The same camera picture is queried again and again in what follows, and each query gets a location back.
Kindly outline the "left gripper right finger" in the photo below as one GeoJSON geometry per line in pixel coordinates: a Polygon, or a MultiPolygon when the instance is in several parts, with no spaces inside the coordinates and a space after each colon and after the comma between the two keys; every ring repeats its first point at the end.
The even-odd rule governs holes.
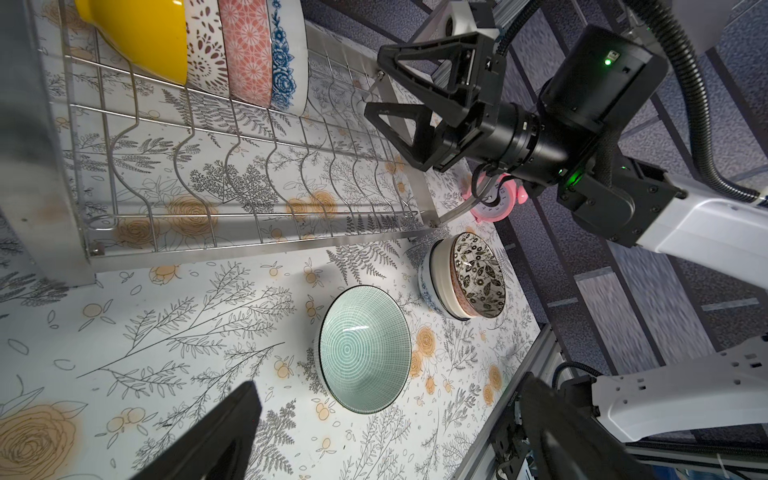
{"type": "Polygon", "coordinates": [[[527,374],[520,408],[540,479],[652,479],[612,435],[539,378],[527,374]]]}

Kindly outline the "brown patterned bowl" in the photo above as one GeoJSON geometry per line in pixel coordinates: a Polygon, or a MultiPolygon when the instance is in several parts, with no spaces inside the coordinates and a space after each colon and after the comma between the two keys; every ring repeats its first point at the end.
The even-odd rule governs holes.
{"type": "Polygon", "coordinates": [[[219,6],[216,0],[183,2],[187,33],[187,83],[223,97],[230,96],[219,6]]]}

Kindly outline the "dark floral bowl stack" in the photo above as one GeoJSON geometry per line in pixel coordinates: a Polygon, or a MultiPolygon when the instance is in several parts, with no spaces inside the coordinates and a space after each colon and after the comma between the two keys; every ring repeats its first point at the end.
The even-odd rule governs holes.
{"type": "Polygon", "coordinates": [[[499,261],[472,232],[435,241],[418,268],[418,286],[431,309],[459,321],[495,319],[506,306],[499,261]]]}

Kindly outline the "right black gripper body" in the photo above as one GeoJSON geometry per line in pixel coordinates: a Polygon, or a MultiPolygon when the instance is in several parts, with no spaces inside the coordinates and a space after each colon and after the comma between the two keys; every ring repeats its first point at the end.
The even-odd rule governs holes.
{"type": "Polygon", "coordinates": [[[464,157],[488,174],[538,180],[535,150],[540,121],[524,107],[502,100],[507,61],[484,35],[434,41],[431,53],[449,65],[445,85],[431,92],[431,110],[441,117],[431,140],[431,167],[444,172],[464,157]]]}

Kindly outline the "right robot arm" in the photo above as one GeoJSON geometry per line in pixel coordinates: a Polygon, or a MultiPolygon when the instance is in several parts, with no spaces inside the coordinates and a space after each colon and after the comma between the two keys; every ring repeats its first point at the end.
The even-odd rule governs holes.
{"type": "Polygon", "coordinates": [[[595,25],[541,91],[535,111],[502,100],[505,57],[467,33],[386,45],[378,66],[416,97],[370,103],[366,119],[420,171],[477,162],[471,193],[519,180],[559,203],[587,232],[672,255],[745,282],[767,283],[767,206],[623,156],[619,137],[663,80],[663,57],[595,25]]]}

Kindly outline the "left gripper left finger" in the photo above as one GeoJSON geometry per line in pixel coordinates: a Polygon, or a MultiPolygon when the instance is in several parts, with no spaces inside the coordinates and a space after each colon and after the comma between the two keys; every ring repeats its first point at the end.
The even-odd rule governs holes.
{"type": "Polygon", "coordinates": [[[255,383],[242,383],[134,477],[147,480],[243,479],[261,412],[255,383]]]}

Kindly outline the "yellow bowl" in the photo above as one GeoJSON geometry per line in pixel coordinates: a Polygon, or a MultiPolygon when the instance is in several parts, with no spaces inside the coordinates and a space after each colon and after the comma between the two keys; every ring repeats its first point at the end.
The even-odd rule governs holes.
{"type": "Polygon", "coordinates": [[[187,81],[186,16],[178,0],[77,0],[81,19],[139,68],[176,84],[187,81]]]}

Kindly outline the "blue white patterned bowl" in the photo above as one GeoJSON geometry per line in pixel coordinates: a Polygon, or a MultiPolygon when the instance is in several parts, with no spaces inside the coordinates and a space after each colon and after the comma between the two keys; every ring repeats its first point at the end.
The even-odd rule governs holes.
{"type": "Polygon", "coordinates": [[[299,0],[267,1],[272,46],[271,106],[282,112],[304,113],[308,86],[306,25],[299,0]]]}

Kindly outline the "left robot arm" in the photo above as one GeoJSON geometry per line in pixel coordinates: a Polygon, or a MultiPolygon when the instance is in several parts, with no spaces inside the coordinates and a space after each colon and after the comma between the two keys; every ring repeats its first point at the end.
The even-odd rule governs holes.
{"type": "MultiPolygon", "coordinates": [[[[546,386],[526,373],[509,421],[494,428],[499,465],[513,471],[526,452],[543,479],[648,479],[626,445],[676,430],[767,419],[767,337],[706,357],[625,376],[546,386]]],[[[255,451],[261,403],[247,381],[137,473],[139,479],[243,479],[255,451]]]]}

